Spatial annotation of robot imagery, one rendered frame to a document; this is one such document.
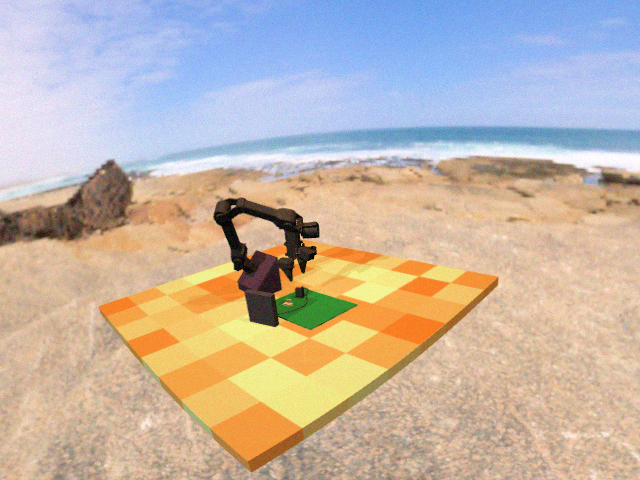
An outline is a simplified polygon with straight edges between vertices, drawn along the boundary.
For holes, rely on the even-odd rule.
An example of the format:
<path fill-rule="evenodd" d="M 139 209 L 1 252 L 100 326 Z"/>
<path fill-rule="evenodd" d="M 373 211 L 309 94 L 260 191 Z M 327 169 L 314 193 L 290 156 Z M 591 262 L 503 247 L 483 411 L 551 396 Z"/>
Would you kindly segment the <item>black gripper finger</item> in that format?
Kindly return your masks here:
<path fill-rule="evenodd" d="M 289 282 L 293 282 L 293 268 L 295 266 L 291 267 L 291 268 L 279 268 L 282 270 L 282 272 L 285 274 L 285 276 L 287 277 L 287 279 L 289 280 Z"/>
<path fill-rule="evenodd" d="M 301 257 L 298 257 L 297 261 L 298 261 L 298 264 L 299 264 L 299 267 L 300 267 L 300 270 L 301 270 L 302 274 L 304 274 L 305 273 L 305 269 L 306 269 L 307 261 L 305 261 Z"/>

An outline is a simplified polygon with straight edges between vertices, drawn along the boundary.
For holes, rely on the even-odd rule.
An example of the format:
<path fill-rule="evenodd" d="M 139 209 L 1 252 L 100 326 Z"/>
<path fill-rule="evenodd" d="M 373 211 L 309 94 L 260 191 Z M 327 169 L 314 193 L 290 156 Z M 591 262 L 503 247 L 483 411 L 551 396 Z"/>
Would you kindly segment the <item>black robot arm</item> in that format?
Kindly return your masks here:
<path fill-rule="evenodd" d="M 235 205 L 232 209 L 231 206 Z M 303 217 L 297 214 L 294 210 L 288 208 L 273 208 L 270 206 L 263 206 L 246 198 L 226 198 L 216 203 L 213 213 L 213 219 L 217 225 L 221 226 L 223 232 L 230 245 L 231 260 L 233 263 L 233 270 L 246 271 L 246 275 L 253 276 L 258 269 L 260 263 L 256 263 L 247 258 L 246 244 L 241 243 L 232 219 L 240 214 L 252 215 L 265 220 L 273 222 L 278 229 L 283 229 L 286 241 L 296 241 L 300 239 L 300 234 L 303 239 L 307 238 L 319 238 L 319 224 L 314 222 L 303 223 Z M 297 219 L 297 222 L 296 222 Z M 305 243 L 302 246 L 295 248 L 294 257 L 301 257 L 305 261 L 314 259 L 317 255 L 316 246 L 305 247 Z"/>

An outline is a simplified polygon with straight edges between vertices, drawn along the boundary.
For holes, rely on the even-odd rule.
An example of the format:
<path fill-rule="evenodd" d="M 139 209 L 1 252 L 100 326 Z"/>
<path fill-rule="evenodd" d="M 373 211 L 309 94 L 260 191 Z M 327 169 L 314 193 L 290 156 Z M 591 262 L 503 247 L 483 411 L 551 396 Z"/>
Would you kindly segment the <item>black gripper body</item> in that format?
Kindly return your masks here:
<path fill-rule="evenodd" d="M 288 258 L 282 257 L 280 259 L 278 259 L 275 263 L 276 263 L 276 268 L 291 268 L 294 266 L 294 260 L 297 259 L 294 257 L 294 253 L 295 253 L 295 248 L 297 247 L 297 245 L 299 245 L 299 247 L 301 247 L 301 244 L 303 243 L 303 240 L 296 240 L 296 241 L 286 241 L 284 246 L 286 246 L 286 250 L 287 253 L 285 253 L 285 256 L 288 256 Z"/>

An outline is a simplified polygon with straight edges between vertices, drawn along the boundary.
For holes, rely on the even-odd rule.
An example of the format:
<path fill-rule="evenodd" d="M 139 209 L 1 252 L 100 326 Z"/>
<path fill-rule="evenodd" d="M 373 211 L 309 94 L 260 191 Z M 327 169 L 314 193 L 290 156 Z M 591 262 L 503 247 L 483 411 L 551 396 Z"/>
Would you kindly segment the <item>green board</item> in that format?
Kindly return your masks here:
<path fill-rule="evenodd" d="M 304 329 L 313 330 L 358 306 L 358 304 L 311 290 L 307 292 L 306 303 L 306 291 L 307 289 L 304 289 L 303 298 L 296 297 L 295 291 L 293 291 L 276 299 L 277 313 L 288 311 L 287 313 L 279 314 L 278 317 Z M 305 303 L 306 305 L 303 306 Z"/>

